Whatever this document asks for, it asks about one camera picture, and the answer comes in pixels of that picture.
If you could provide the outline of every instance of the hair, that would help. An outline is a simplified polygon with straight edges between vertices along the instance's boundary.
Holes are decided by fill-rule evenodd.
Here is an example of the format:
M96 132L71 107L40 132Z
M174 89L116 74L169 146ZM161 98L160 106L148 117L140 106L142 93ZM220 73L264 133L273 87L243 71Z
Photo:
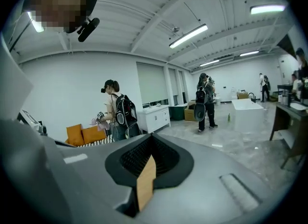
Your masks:
M105 86L104 88L107 87L107 85L111 86L112 88L114 88L115 92L119 92L120 91L120 86L119 86L119 83L117 81L113 81L113 80L107 80L105 82Z
M202 84L203 84L203 79L206 77L206 74L205 73L201 73L200 74L200 77L199 77L199 82L198 82L198 88L200 87L200 86L202 86Z
M300 55L305 55L304 54L304 50L302 48L298 48L295 52L296 55L300 56Z

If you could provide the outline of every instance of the jeans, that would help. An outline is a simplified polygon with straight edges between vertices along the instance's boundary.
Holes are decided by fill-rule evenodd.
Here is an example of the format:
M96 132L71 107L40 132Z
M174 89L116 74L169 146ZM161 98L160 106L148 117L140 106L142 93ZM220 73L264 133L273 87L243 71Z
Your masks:
M110 132L114 142L126 139L125 131L125 127L116 126L114 123L110 123Z
M270 93L269 93L269 89L268 89L268 85L263 85L262 86L262 102L264 102L264 92L266 92L266 95L268 96L268 101L270 100Z
M208 119L210 121L210 126L214 126L214 103L206 104L205 105L205 112L207 112ZM199 129L204 130L205 129L205 116L202 121L199 122Z

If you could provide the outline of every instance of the black pants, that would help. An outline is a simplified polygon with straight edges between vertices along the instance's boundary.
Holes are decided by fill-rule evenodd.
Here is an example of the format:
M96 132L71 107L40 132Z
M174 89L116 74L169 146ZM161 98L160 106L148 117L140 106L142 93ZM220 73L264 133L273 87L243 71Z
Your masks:
M264 102L264 92L266 92L266 95L268 96L268 101L270 100L270 93L269 93L269 89L268 89L268 85L263 85L262 86L262 102Z
M206 104L205 105L205 111L207 112L208 115L208 119L210 121L210 126L214 126L215 122L214 122L214 103L210 103L210 104ZM205 129L205 117L202 121L199 122L199 129L200 130L204 130Z

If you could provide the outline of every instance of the roller blind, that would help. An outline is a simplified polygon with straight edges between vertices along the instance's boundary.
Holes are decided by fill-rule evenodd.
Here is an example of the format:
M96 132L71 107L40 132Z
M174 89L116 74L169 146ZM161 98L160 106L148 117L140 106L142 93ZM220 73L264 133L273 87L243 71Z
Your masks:
M164 69L137 63L142 104L168 99Z
M181 85L181 88L182 88L182 92L185 92L183 72L179 71L179 74L180 74L180 85Z
M171 80L172 95L178 95L178 86L177 86L177 78L175 76L175 70L169 69L169 75Z

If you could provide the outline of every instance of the glossy floor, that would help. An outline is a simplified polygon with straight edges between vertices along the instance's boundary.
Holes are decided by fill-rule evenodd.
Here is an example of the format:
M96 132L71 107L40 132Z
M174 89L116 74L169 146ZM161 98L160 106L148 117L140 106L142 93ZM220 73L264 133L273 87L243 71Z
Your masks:
M158 133L214 147L257 173L271 189L276 190L291 184L300 166L296 164L298 158L291 158L284 169L280 168L289 148L277 133L269 141L276 104L258 103L265 108L264 118L259 121L262 123L261 132L235 132L232 120L228 122L228 114L232 111L232 104L228 103L215 106L217 129L210 129L206 120L205 131L198 132L197 122L181 120L172 121L171 127L165 127Z

